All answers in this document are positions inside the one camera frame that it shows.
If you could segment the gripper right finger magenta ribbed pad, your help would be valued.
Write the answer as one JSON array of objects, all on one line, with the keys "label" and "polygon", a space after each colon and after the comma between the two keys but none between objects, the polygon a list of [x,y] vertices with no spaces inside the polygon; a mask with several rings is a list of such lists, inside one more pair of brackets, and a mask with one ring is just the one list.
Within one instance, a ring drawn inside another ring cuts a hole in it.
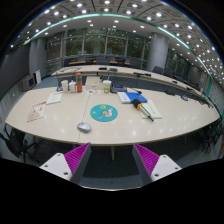
[{"label": "gripper right finger magenta ribbed pad", "polygon": [[181,170],[168,155],[158,155],[138,144],[133,145],[132,154],[144,185]]}]

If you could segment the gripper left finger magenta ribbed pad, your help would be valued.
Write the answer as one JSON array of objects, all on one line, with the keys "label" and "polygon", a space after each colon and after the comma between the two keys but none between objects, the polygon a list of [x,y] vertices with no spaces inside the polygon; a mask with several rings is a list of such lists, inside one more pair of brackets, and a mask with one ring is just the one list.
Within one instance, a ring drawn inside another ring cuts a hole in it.
[{"label": "gripper left finger magenta ribbed pad", "polygon": [[65,154],[56,153],[41,166],[41,169],[78,184],[83,176],[90,154],[91,145],[86,143]]}]

